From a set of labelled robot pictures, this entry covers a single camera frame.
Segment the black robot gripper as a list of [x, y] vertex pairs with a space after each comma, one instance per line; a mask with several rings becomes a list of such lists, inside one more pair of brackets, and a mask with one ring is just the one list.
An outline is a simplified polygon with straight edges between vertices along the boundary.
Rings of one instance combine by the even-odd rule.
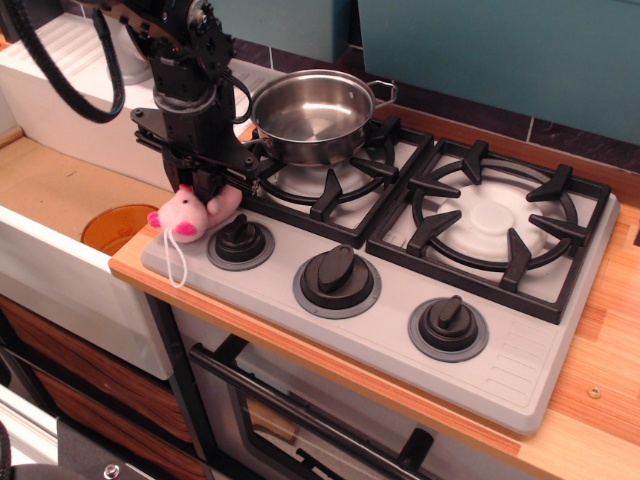
[[225, 185], [243, 193], [256, 190], [259, 160], [234, 132], [236, 102], [232, 89], [212, 89], [195, 102], [154, 94], [155, 109], [136, 108], [136, 141], [162, 156], [164, 171], [176, 192], [193, 187], [207, 204]]

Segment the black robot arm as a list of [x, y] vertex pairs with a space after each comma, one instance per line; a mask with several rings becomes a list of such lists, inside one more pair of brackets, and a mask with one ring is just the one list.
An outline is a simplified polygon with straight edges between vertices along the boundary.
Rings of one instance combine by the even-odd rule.
[[122, 24], [153, 78], [152, 109], [131, 114], [138, 143], [159, 152], [171, 187], [194, 187], [204, 202], [223, 186], [244, 195], [257, 189], [257, 157], [234, 127], [234, 40], [222, 30], [208, 1], [101, 1], [98, 9]]

